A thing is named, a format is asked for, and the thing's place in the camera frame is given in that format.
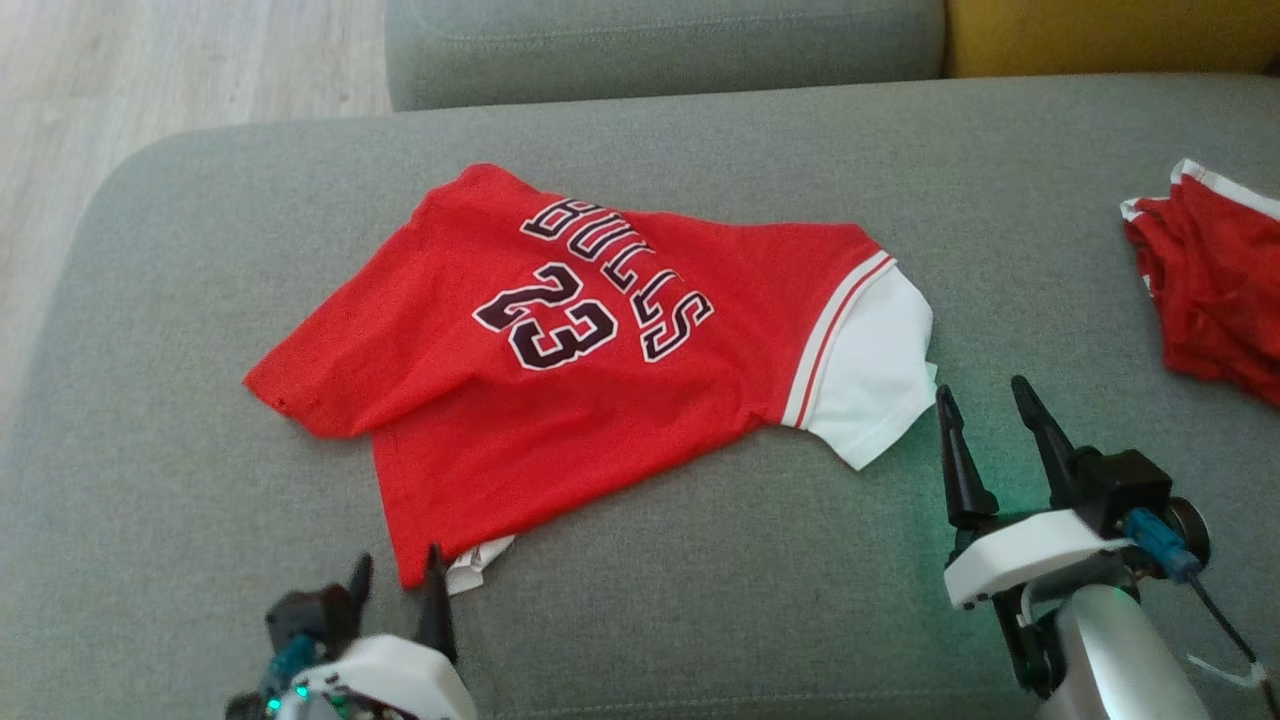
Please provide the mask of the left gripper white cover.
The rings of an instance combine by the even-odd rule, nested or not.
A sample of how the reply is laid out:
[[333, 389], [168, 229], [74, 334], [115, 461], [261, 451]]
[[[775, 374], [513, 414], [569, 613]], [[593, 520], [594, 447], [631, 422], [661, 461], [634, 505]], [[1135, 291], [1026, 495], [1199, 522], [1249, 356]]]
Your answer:
[[[348, 629], [358, 637], [371, 594], [374, 561], [361, 553], [346, 585]], [[340, 657], [297, 675], [273, 712], [255, 691], [225, 706], [225, 720], [479, 720], [453, 664], [458, 661], [447, 566], [433, 543], [422, 574], [415, 642], [398, 635], [358, 638]]]

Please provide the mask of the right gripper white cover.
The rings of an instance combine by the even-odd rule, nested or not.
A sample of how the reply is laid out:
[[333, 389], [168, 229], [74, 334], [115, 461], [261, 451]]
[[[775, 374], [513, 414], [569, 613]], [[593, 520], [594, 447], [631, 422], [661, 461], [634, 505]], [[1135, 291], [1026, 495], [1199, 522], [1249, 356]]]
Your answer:
[[[1021, 423], [1036, 439], [1050, 505], [1078, 505], [1074, 445], [1024, 375], [1014, 375], [1010, 387]], [[1125, 585], [1123, 555], [1132, 542], [1103, 538], [1073, 510], [978, 528], [998, 514], [998, 501], [980, 479], [947, 386], [938, 387], [934, 406], [948, 524], [960, 530], [943, 570], [948, 600], [955, 609], [987, 603], [995, 610], [1015, 680], [1047, 700], [1068, 670], [1056, 626], [1059, 606], [1088, 585]]]

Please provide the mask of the red Bulls jersey white sleeves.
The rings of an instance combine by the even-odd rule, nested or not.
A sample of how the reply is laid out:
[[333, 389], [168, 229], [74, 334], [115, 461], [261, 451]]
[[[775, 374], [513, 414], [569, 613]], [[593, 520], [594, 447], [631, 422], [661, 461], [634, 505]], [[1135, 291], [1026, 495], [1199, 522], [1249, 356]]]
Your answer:
[[934, 402], [933, 313], [854, 224], [627, 211], [477, 164], [246, 375], [311, 436], [369, 436], [402, 585], [763, 427], [860, 470]]

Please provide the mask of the red shorts white trim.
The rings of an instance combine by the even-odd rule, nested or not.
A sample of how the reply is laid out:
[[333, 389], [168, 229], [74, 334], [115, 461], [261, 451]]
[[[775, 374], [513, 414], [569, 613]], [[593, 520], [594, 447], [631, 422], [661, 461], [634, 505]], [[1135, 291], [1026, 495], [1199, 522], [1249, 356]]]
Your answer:
[[1120, 213], [1165, 366], [1280, 407], [1280, 199], [1187, 158]]

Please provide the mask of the grey sofa seat cushion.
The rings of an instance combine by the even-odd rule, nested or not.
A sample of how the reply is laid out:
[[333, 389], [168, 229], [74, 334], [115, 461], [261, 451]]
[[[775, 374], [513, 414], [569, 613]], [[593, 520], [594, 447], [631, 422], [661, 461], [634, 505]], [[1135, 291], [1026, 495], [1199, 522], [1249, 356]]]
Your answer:
[[[283, 593], [375, 559], [412, 632], [365, 439], [248, 369], [422, 196], [492, 161], [714, 222], [855, 223], [934, 310], [1005, 511], [1048, 491], [1010, 379], [1138, 448], [1212, 534], [1204, 585], [1280, 673], [1280, 410], [1165, 370], [1119, 206], [1190, 158], [1280, 199], [1280, 79], [1073, 76], [398, 113], [180, 135], [87, 206], [0, 451], [0, 720], [223, 720]], [[520, 537], [453, 603], [484, 717], [1019, 720], [988, 606], [952, 609], [938, 425], [865, 471], [759, 430]]]

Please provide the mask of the yellow sofa cushion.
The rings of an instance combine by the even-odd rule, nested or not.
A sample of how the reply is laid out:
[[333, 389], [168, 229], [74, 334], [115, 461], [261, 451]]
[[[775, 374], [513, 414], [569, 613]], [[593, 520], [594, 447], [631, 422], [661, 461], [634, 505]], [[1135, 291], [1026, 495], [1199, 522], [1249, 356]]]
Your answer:
[[1280, 0], [945, 0], [948, 78], [1265, 72]]

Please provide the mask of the grey sofa back cushion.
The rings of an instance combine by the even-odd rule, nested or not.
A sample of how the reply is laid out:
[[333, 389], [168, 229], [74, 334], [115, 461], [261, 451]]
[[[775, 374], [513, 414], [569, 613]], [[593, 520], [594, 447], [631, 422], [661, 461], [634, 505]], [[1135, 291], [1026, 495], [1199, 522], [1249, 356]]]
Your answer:
[[937, 79], [945, 0], [385, 0], [397, 111]]

